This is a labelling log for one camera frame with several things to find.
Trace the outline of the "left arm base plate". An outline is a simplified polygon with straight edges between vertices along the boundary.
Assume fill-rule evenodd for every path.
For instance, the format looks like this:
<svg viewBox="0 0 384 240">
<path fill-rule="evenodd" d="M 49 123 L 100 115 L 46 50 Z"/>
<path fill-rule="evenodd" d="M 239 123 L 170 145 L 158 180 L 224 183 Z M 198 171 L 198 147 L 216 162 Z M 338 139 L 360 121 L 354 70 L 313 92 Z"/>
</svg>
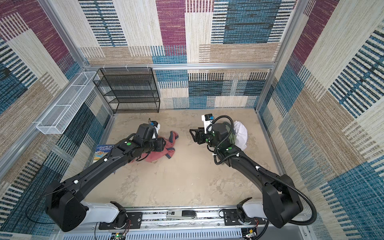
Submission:
<svg viewBox="0 0 384 240">
<path fill-rule="evenodd" d="M 127 219 L 123 222 L 123 226 L 121 228 L 117 228 L 113 223 L 100 223 L 98 226 L 99 230 L 125 230 L 125 229 L 140 229 L 142 224 L 142 212 L 127 212 Z"/>
</svg>

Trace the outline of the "blue illustrated children's book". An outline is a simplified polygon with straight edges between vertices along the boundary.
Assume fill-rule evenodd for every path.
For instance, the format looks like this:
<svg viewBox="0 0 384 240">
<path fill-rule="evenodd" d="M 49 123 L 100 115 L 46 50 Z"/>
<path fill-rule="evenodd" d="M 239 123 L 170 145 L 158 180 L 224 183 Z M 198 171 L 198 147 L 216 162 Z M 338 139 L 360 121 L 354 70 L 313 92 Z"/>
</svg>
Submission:
<svg viewBox="0 0 384 240">
<path fill-rule="evenodd" d="M 98 160 L 102 159 L 106 154 L 108 154 L 114 145 L 97 145 L 92 163 L 97 162 Z"/>
</svg>

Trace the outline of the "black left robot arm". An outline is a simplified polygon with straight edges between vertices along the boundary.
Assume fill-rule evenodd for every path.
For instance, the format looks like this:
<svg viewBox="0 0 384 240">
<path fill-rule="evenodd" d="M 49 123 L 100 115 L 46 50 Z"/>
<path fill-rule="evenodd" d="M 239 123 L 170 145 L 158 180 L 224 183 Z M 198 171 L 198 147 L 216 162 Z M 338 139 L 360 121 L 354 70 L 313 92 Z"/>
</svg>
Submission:
<svg viewBox="0 0 384 240">
<path fill-rule="evenodd" d="M 144 153 L 162 152 L 166 141 L 158 136 L 160 124 L 141 124 L 136 133 L 114 145 L 100 160 L 63 181 L 53 181 L 46 188 L 45 212 L 63 231 L 69 232 L 86 223 L 106 223 L 115 229 L 128 225 L 125 208 L 117 202 L 87 203 L 86 196 L 113 172 Z"/>
</svg>

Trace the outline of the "grey handheld device on rail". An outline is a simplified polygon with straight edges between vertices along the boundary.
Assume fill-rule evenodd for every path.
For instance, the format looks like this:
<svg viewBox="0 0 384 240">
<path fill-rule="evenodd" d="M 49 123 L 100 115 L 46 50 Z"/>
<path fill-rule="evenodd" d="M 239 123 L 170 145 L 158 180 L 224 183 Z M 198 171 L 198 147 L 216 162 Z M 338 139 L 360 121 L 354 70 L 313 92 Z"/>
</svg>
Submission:
<svg viewBox="0 0 384 240">
<path fill-rule="evenodd" d="M 171 220 L 195 220 L 197 214 L 193 210 L 170 210 L 167 211 L 166 218 Z"/>
</svg>

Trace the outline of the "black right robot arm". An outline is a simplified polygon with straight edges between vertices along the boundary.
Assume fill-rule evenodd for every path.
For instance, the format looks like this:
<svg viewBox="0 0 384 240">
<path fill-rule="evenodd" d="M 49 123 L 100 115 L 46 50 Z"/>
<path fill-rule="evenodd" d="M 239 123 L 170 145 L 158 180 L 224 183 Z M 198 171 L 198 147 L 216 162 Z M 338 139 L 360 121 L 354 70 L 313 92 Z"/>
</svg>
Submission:
<svg viewBox="0 0 384 240">
<path fill-rule="evenodd" d="M 209 132 L 204 128 L 190 129 L 190 134 L 195 143 L 213 148 L 218 165 L 227 164 L 256 185 L 262 192 L 264 214 L 275 227 L 303 224 L 294 220 L 304 208 L 292 179 L 270 172 L 249 158 L 231 139 L 234 134 L 230 133 L 229 123 L 214 124 Z"/>
</svg>

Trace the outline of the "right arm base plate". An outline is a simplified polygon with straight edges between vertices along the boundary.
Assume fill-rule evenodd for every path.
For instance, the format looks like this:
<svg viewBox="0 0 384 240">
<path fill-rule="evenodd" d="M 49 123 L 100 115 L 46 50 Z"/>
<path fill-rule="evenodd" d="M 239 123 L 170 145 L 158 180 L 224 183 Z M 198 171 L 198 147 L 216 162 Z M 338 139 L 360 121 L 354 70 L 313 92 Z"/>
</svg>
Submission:
<svg viewBox="0 0 384 240">
<path fill-rule="evenodd" d="M 253 226 L 265 225 L 266 219 L 250 218 L 238 209 L 221 209 L 219 217 L 224 219 L 225 226 Z"/>
</svg>

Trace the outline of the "white cloth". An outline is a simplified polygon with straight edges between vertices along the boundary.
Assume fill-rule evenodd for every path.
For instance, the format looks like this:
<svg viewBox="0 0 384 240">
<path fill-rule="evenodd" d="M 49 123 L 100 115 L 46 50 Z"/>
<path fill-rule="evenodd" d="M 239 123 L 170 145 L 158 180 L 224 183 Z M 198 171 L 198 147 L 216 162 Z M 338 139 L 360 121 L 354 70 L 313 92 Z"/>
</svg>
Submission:
<svg viewBox="0 0 384 240">
<path fill-rule="evenodd" d="M 239 121 L 234 122 L 234 131 L 235 131 L 235 145 L 239 147 L 242 151 L 247 148 L 248 141 L 248 131 L 247 128 Z"/>
</svg>

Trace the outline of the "red cloth garment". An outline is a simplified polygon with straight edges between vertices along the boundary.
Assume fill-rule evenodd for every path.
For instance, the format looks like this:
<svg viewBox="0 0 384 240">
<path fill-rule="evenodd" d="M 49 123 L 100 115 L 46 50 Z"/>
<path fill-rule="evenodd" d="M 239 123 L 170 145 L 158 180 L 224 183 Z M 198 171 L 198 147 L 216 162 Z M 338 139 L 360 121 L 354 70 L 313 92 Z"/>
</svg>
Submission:
<svg viewBox="0 0 384 240">
<path fill-rule="evenodd" d="M 178 138 L 179 138 L 179 135 L 175 131 L 170 131 L 170 136 L 168 138 L 159 136 L 159 139 L 163 139 L 165 142 L 164 149 L 161 152 L 151 152 L 149 154 L 143 153 L 141 157 L 136 160 L 136 162 L 146 161 L 148 163 L 151 163 L 161 159 L 162 157 L 166 157 L 170 159 L 176 151 L 174 148 L 174 145 Z"/>
</svg>

